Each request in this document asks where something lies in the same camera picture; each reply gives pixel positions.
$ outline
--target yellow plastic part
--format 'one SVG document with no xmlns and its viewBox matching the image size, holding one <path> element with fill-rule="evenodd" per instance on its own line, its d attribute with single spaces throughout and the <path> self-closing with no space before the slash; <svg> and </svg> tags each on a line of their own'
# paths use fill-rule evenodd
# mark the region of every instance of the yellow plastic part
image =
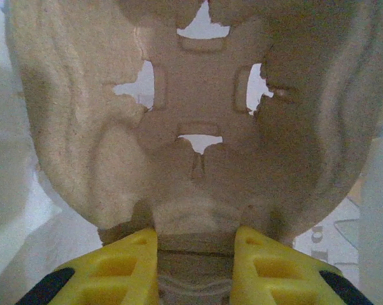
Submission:
<svg viewBox="0 0 383 305">
<path fill-rule="evenodd" d="M 158 304 L 157 234 L 143 229 L 57 269 L 75 274 L 50 305 Z"/>
<path fill-rule="evenodd" d="M 233 305 L 345 305 L 319 271 L 342 276 L 335 267 L 309 257 L 248 227 L 234 246 Z"/>
</svg>

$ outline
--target black rubber edge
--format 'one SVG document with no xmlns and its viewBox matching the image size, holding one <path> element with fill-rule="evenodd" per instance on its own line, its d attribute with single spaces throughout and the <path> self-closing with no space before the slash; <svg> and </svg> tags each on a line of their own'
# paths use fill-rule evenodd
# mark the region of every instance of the black rubber edge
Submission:
<svg viewBox="0 0 383 305">
<path fill-rule="evenodd" d="M 47 305 L 74 274 L 73 268 L 64 268 L 46 275 L 16 305 Z"/>
<path fill-rule="evenodd" d="M 329 271 L 319 273 L 347 305 L 373 305 L 347 278 Z"/>
</svg>

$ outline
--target torn hole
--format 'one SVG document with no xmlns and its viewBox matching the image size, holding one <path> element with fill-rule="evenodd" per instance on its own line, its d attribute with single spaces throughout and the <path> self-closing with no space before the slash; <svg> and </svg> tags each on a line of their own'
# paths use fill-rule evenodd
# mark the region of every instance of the torn hole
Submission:
<svg viewBox="0 0 383 305">
<path fill-rule="evenodd" d="M 273 97 L 274 94 L 269 91 L 265 79 L 260 76 L 261 64 L 254 64 L 248 77 L 247 84 L 247 108 L 249 114 L 253 115 L 254 111 L 260 104 L 261 96 L 266 95 Z"/>
<path fill-rule="evenodd" d="M 196 17 L 184 30 L 178 29 L 180 36 L 191 39 L 212 39 L 226 37 L 230 27 L 212 24 L 209 16 L 209 3 L 205 1 L 198 10 Z"/>
<path fill-rule="evenodd" d="M 116 95 L 129 94 L 137 104 L 152 110 L 155 98 L 155 76 L 152 63 L 145 60 L 135 83 L 116 85 L 113 91 Z"/>
<path fill-rule="evenodd" d="M 223 143 L 223 137 L 214 135 L 180 135 L 179 138 L 190 141 L 193 150 L 199 154 L 204 154 L 204 150 L 211 145 Z"/>
</svg>

